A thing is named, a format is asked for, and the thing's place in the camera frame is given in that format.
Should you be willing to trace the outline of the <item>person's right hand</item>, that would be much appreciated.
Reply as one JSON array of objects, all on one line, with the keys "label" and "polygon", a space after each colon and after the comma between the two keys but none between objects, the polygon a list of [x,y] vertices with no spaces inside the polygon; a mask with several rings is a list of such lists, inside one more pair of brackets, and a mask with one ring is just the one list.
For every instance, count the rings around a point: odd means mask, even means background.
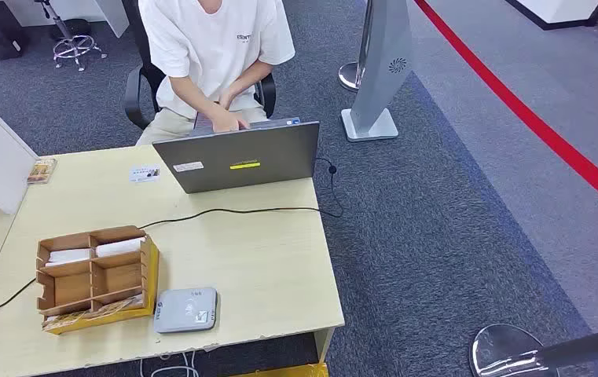
[{"label": "person's right hand", "polygon": [[214,104],[213,108],[207,112],[207,117],[212,122],[212,128],[215,133],[232,132],[246,130],[250,128],[249,123],[238,114],[230,112],[219,104]]}]

